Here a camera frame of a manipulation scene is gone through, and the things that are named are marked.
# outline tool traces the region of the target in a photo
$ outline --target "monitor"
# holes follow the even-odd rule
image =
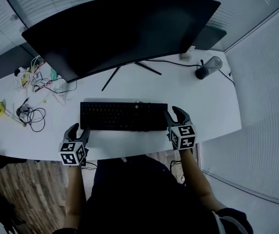
[[[114,67],[184,53],[221,3],[214,0],[93,0],[22,33],[67,82]]]

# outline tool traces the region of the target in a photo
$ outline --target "floor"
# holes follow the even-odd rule
[[[149,156],[167,167],[172,160],[180,160],[177,151]],[[179,181],[183,177],[181,165],[174,165],[172,173]],[[95,170],[85,169],[82,174],[88,198]],[[9,164],[0,170],[0,195],[13,203],[17,216],[26,221],[26,224],[19,226],[22,233],[51,234],[62,227],[67,185],[67,170],[61,162],[29,160],[23,164]]]

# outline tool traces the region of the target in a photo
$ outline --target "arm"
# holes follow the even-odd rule
[[[81,166],[68,169],[69,184],[66,196],[66,218],[63,228],[77,229],[86,203]]]
[[[199,197],[202,204],[210,211],[218,211],[226,208],[219,202],[212,191],[210,184],[194,160],[190,149],[179,151],[186,185],[191,187]]]

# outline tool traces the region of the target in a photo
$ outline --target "black keyboard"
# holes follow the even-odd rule
[[[91,130],[163,131],[167,104],[81,102],[80,126]]]

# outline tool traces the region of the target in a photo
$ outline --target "desk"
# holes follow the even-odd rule
[[[188,64],[200,64],[216,55],[223,61],[222,71],[230,72],[223,52],[192,51]],[[179,61],[178,55],[159,59]],[[182,67],[165,62],[144,63],[162,73],[154,74],[135,64],[120,68],[107,88],[101,89],[114,69],[77,81],[77,89],[67,93],[66,106],[61,106],[47,89],[36,93],[28,90],[28,104],[46,110],[45,128],[34,133],[30,126],[23,128],[8,117],[0,118],[0,155],[39,159],[60,160],[58,145],[71,125],[79,122],[81,101],[154,102],[167,103],[168,111],[176,119],[171,107],[177,106],[189,113],[197,129],[197,142],[206,141],[241,129],[237,95],[232,82],[220,72],[199,80],[196,67]],[[0,101],[5,99],[9,111],[16,110],[27,97],[26,90],[15,88],[14,75],[0,79]],[[69,84],[73,89],[75,82]],[[91,131],[87,148],[88,160],[126,157],[171,150],[166,131],[124,132]]]

